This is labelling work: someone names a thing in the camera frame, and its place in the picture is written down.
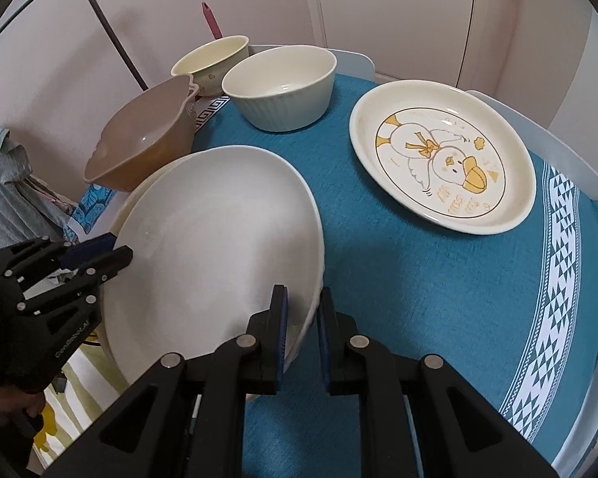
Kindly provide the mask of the left hand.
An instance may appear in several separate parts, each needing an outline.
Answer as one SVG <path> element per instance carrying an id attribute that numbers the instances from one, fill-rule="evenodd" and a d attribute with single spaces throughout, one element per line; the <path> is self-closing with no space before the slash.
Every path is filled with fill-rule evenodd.
<path id="1" fill-rule="evenodd" d="M 6 424 L 17 413 L 25 413 L 28 417 L 37 417 L 46 405 L 43 392 L 27 394 L 13 386 L 0 388 L 0 425 Z"/>

